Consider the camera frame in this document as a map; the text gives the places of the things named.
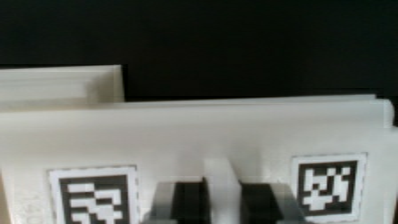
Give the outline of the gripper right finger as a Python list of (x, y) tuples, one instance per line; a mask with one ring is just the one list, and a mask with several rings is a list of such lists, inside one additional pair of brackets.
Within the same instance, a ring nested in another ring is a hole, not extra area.
[(242, 184), (241, 224), (308, 224), (287, 184)]

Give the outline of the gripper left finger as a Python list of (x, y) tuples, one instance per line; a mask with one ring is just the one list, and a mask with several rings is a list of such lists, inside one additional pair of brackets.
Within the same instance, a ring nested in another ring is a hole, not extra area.
[(159, 183), (143, 224), (212, 224), (207, 179)]

